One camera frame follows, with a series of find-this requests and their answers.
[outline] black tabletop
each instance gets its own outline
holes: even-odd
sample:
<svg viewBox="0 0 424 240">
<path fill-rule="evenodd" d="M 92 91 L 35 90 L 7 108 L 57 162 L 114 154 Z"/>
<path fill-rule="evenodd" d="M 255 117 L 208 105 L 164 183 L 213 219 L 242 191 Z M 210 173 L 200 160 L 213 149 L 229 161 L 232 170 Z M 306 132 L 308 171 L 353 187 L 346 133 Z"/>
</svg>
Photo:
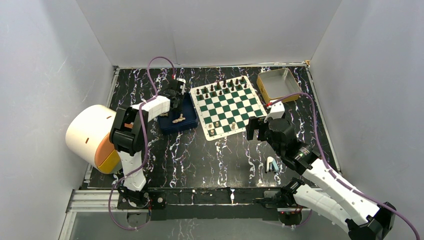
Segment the black tabletop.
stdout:
<svg viewBox="0 0 424 240">
<path fill-rule="evenodd" d="M 197 67 L 177 68 L 176 75 L 186 80 L 186 91 L 191 88 L 211 84 L 223 79 L 248 76 L 256 93 L 265 104 L 257 86 L 261 72 L 280 67 Z M 305 66 L 288 66 L 304 93 L 315 98 Z M 151 69 L 151 76 L 160 91 L 166 88 L 172 69 Z M 120 105 L 140 103 L 152 96 L 153 88 L 148 80 L 146 69 L 121 69 L 114 87 L 110 108 Z M 295 126 L 300 141 L 315 146 L 312 107 L 308 99 L 300 99 L 285 104 L 287 118 Z M 317 112 L 318 135 L 326 159 L 335 168 L 334 157 Z M 221 187 L 278 187 L 287 184 L 292 177 L 299 175 L 288 169 L 266 142 L 246 140 L 246 132 L 225 138 L 207 141 L 199 124 L 196 129 L 163 135 L 157 119 L 148 125 L 149 161 L 143 171 L 149 188 L 221 188 Z M 276 159 L 279 172 L 265 173 L 267 157 Z M 93 169 L 88 188 L 110 189 L 115 174 L 102 174 Z"/>
</svg>

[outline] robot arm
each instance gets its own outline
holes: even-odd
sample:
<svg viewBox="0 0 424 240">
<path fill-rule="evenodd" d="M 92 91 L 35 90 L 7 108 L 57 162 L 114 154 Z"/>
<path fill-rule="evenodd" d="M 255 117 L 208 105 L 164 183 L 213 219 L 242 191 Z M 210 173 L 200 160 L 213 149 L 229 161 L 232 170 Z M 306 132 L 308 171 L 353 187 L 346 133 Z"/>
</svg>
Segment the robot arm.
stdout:
<svg viewBox="0 0 424 240">
<path fill-rule="evenodd" d="M 186 80 L 171 79 L 169 87 L 159 93 L 155 99 L 142 106 L 144 125 L 157 116 L 170 110 L 182 110 Z M 109 140 L 114 145 L 121 159 L 123 174 L 126 176 L 123 187 L 118 191 L 133 201 L 141 200 L 140 191 L 146 184 L 143 170 L 140 169 L 131 175 L 128 174 L 142 165 L 142 151 L 144 150 L 144 133 L 141 118 L 139 117 L 140 104 L 129 107 L 119 106 L 116 110 Z"/>
<path fill-rule="evenodd" d="M 319 153 L 297 140 L 294 127 L 284 117 L 281 102 L 274 104 L 266 117 L 251 117 L 246 126 L 247 139 L 253 139 L 254 131 L 259 130 L 259 141 L 267 141 L 287 167 L 315 183 L 329 197 L 294 178 L 273 197 L 274 202 L 308 207 L 337 224 L 353 240 L 383 239 L 392 229 L 394 214 L 338 183 L 336 179 L 356 190 L 338 173 L 336 178 L 330 175 Z"/>
</svg>

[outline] green and white checkered board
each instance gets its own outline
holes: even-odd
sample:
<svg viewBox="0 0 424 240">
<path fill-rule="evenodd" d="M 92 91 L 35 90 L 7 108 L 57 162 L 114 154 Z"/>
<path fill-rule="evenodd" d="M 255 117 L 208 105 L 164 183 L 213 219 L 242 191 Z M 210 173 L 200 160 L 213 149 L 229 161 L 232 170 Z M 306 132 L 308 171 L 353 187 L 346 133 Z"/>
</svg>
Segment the green and white checkered board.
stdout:
<svg viewBox="0 0 424 240">
<path fill-rule="evenodd" d="M 220 88 L 217 87 L 217 82 L 214 82 L 190 90 L 206 140 L 212 141 L 244 132 L 249 123 L 249 117 L 261 117 L 267 114 L 248 77 L 242 77 L 227 79 L 226 88 L 223 87 L 224 81 L 220 81 Z M 239 80 L 241 89 L 234 86 L 234 90 L 231 91 L 232 86 L 229 83 L 232 80 L 235 84 L 236 79 Z"/>
</svg>

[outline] white panel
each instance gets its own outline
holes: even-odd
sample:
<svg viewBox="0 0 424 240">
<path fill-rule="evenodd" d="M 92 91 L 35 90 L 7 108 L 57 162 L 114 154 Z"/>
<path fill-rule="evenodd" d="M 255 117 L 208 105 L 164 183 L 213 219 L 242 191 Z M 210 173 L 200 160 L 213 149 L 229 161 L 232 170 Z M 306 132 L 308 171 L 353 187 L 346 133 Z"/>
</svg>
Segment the white panel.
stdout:
<svg viewBox="0 0 424 240">
<path fill-rule="evenodd" d="M 311 72 L 343 176 L 424 233 L 424 1 L 343 0 Z M 415 239 L 396 218 L 388 240 Z"/>
<path fill-rule="evenodd" d="M 311 59 L 341 0 L 77 2 L 113 65 L 144 67 Z"/>
<path fill-rule="evenodd" d="M 0 65 L 0 239 L 58 239 L 87 168 L 65 133 L 113 68 L 74 0 L 0 1 Z"/>
<path fill-rule="evenodd" d="M 179 64 L 221 66 L 312 58 L 340 0 L 176 0 L 164 4 Z"/>
<path fill-rule="evenodd" d="M 76 0 L 114 66 L 145 67 L 156 56 L 177 62 L 160 0 Z M 156 59 L 153 66 L 168 66 Z"/>
</svg>

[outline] small white object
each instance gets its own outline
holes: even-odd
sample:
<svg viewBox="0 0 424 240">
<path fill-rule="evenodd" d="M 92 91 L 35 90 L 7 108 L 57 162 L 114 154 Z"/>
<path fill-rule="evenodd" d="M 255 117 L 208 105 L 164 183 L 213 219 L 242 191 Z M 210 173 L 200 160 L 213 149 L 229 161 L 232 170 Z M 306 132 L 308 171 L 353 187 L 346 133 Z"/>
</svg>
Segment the small white object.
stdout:
<svg viewBox="0 0 424 240">
<path fill-rule="evenodd" d="M 282 102 L 278 102 L 271 106 L 271 111 L 266 115 L 264 122 L 268 121 L 268 118 L 280 119 L 284 114 L 284 105 Z"/>
</svg>

